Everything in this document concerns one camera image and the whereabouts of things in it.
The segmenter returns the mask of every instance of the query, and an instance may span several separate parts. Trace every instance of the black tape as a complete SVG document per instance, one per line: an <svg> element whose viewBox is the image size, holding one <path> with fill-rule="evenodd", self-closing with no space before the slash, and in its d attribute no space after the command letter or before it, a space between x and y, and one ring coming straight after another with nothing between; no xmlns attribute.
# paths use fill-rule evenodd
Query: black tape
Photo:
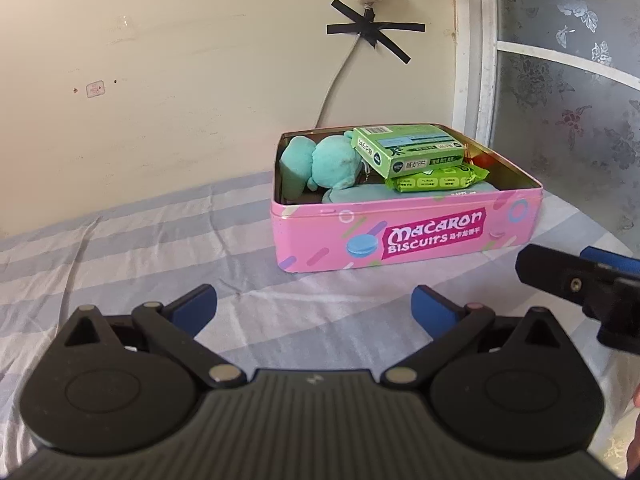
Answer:
<svg viewBox="0 0 640 480"><path fill-rule="evenodd" d="M364 16L346 6L340 0L334 0L331 4L334 9L339 10L353 23L338 23L337 25L327 25L327 34L359 34L364 40L373 47L380 42L386 46L391 52L396 54L404 63L409 63L411 58L397 46L393 41L386 37L380 30L414 30L415 32L424 32L424 23L393 23L393 22L374 22L376 17L373 9L365 9Z"/></svg>

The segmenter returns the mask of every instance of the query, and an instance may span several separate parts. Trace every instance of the triangular cutout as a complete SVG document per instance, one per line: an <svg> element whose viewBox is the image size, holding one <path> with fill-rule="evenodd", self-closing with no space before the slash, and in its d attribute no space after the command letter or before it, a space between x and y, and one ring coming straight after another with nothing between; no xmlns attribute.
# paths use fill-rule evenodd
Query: triangular cutout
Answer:
<svg viewBox="0 0 640 480"><path fill-rule="evenodd" d="M541 319L533 323L525 343L538 346L550 346L552 348L560 348L560 343L554 337L549 325Z"/></svg>
<svg viewBox="0 0 640 480"><path fill-rule="evenodd" d="M73 329L65 342L65 346L86 345L90 343L99 343L100 338L95 331L94 324L87 317L83 317Z"/></svg>

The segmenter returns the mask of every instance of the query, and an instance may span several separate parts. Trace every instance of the plush toy head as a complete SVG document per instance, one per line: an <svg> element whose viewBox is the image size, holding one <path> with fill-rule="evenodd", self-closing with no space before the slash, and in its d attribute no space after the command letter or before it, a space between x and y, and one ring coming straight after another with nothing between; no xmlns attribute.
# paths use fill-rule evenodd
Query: plush toy head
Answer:
<svg viewBox="0 0 640 480"><path fill-rule="evenodd" d="M353 132L345 132L318 142L312 155L311 178L306 183L311 191L318 187L345 189L355 184L362 158L351 147L352 135Z"/></svg>
<svg viewBox="0 0 640 480"><path fill-rule="evenodd" d="M297 200L305 184L311 191L353 186L362 158L351 147L352 135L349 131L325 137L317 146L305 136L291 139L280 157L283 198Z"/></svg>

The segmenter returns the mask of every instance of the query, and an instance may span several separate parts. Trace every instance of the green box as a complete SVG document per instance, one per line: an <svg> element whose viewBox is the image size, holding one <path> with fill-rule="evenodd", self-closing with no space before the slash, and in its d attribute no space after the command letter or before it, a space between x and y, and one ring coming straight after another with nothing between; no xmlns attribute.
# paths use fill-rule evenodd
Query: green box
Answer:
<svg viewBox="0 0 640 480"><path fill-rule="evenodd" d="M456 166L465 155L461 142L432 124L354 128L351 145L384 178Z"/></svg>

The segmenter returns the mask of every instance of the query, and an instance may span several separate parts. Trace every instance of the bed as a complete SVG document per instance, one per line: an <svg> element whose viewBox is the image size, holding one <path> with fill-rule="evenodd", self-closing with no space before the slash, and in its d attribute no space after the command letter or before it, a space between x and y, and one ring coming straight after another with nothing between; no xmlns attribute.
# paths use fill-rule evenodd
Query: bed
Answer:
<svg viewBox="0 0 640 480"><path fill-rule="evenodd" d="M34 451L18 414L20 386L76 306L125 314L143 301L168 303L201 283L214 285L219 303L197 339L249 377L257 367L366 367L378 375L430 341L410 313L409 295L419 283L503 315L543 304L603 389L606 413L592 449L606 442L640 382L640 360L597 344L598 325L576 306L520 284L513 269L518 248L288 274L275 261L270 196L271 173L257 173L0 240L2 475ZM630 254L548 193L534 241L575 254L587 245Z"/></svg>

